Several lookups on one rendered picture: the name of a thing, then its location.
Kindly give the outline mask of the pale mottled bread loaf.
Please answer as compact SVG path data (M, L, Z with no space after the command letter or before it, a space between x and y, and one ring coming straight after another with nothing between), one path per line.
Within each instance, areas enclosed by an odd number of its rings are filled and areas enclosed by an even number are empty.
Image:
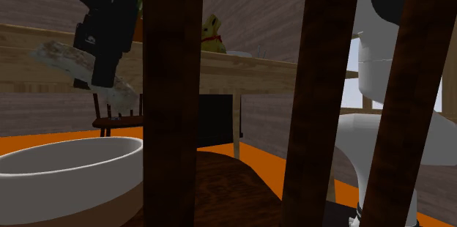
M49 67L60 69L73 78L87 82L91 91L103 96L106 103L122 115L128 114L139 104L139 94L117 75L112 88L91 85L95 57L90 53L51 40L39 44L29 55Z

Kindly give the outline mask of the small dark wooden chair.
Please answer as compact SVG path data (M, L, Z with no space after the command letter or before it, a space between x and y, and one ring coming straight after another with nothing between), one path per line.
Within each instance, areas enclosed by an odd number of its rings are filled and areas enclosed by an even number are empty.
M106 105L107 108L107 117L101 117L100 115L100 104L98 102L98 96L96 93L93 95L94 100L94 109L96 119L92 122L94 128L100 129L101 137L109 137L111 135L112 129L120 128L129 128L129 127L142 127L144 116L143 113L143 95L139 94L139 104L138 104L138 115L133 115L133 109L130 110L129 116L123 116L118 113L118 116L111 115L111 106Z

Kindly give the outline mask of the dark wooden slatted chair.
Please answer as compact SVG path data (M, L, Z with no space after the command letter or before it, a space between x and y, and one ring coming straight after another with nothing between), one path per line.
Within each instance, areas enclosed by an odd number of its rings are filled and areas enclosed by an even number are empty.
M145 0L144 227L194 227L203 0ZM305 0L281 227L322 222L356 0ZM457 17L406 0L360 227L404 227Z

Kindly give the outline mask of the golden bunny figure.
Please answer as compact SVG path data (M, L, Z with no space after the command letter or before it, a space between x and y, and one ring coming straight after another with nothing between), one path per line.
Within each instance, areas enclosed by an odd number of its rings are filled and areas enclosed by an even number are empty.
M221 36L218 34L218 29L221 26L221 22L214 15L211 14L206 22L202 25L201 31L201 50L226 53L226 47L222 42Z

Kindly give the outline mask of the light wooden table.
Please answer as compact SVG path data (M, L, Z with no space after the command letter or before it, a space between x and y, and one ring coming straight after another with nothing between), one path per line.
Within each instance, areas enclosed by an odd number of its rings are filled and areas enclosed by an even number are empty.
M63 71L29 56L39 44L55 40L68 45L74 35L0 23L0 92L70 93L73 81ZM232 96L234 157L239 157L240 103L244 94L291 94L297 64L204 51L200 94Z

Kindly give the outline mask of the white bowl with tan base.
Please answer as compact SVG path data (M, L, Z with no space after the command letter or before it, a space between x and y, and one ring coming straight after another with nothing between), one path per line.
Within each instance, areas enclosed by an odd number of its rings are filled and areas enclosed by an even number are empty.
M122 227L143 206L143 141L99 137L0 156L0 227Z

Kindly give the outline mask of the window with wooden frame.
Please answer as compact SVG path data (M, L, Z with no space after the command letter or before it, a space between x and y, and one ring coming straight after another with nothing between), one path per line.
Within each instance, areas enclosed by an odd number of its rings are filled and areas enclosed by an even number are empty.
M356 72L358 71L359 46L359 38L353 39L351 41L347 70ZM363 95L359 91L357 78L345 80L341 106L344 108L362 108ZM439 89L436 95L434 110L437 112L442 111L442 81L440 81Z

